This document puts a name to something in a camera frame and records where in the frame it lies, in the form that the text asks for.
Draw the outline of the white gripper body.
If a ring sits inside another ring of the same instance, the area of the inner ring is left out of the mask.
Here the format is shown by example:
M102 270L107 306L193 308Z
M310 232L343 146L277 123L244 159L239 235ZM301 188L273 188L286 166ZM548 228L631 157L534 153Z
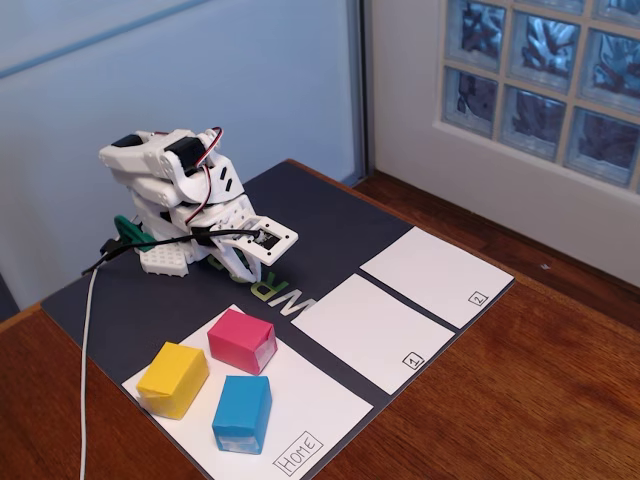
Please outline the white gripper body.
M212 231L235 230L251 228L255 222L255 211L248 197L238 197L235 200L219 203L201 210L187 225L190 233L197 229ZM206 245L199 244L196 240L185 243L186 259L203 259L206 254L230 255L235 252L229 242L231 240L247 240L250 237L241 235L229 235L209 240Z

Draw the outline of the white fixed gripper finger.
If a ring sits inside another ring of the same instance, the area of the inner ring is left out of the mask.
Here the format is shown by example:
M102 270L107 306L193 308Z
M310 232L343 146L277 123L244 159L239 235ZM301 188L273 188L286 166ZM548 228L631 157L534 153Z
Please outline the white fixed gripper finger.
M253 273L243 264L235 250L222 240L213 239L212 255L227 269L234 281L252 283Z

